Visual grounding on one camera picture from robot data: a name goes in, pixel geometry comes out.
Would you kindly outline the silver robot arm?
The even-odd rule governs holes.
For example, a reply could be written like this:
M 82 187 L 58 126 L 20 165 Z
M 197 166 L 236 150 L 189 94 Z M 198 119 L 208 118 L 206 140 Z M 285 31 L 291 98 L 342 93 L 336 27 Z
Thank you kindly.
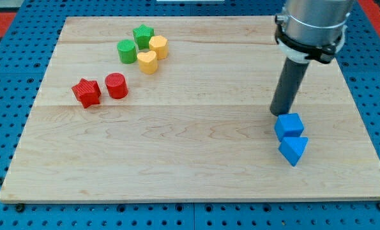
M 345 43 L 354 0 L 287 0 L 275 15 L 275 41 L 288 59 L 330 63 Z

